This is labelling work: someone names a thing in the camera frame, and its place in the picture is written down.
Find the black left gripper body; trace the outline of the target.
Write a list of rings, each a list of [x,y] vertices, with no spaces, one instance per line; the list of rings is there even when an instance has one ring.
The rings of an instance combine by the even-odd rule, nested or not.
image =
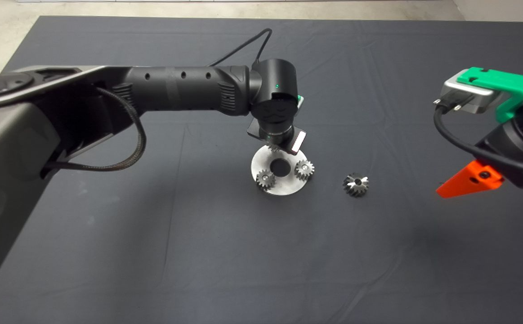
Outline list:
[[[261,129],[257,119],[251,121],[247,133],[256,140],[263,142],[270,150],[281,150],[290,155],[300,154],[303,141],[307,135],[306,131],[296,126],[290,127],[287,131],[279,135],[272,135]]]

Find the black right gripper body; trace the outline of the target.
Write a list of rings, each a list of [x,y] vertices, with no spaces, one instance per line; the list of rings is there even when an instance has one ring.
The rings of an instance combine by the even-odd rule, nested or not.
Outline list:
[[[480,149],[523,163],[523,131],[514,124],[496,127],[481,141],[476,143]],[[487,157],[477,156],[483,164],[492,166],[497,172],[516,187],[523,189],[523,169],[500,164]]]

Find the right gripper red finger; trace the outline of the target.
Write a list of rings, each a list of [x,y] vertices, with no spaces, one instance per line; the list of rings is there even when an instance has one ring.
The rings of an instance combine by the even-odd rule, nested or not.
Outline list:
[[[454,198],[498,189],[504,177],[489,164],[473,160],[436,189],[442,198]]]

